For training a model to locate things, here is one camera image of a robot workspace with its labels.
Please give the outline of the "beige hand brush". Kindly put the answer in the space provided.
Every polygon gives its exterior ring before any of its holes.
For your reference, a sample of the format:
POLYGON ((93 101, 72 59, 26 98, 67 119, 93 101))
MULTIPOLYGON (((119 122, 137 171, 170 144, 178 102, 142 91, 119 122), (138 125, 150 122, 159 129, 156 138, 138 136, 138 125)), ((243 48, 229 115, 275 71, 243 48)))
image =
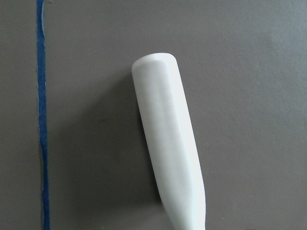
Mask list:
POLYGON ((131 72, 163 206, 175 229, 203 230, 204 182, 177 60, 149 54, 131 72))

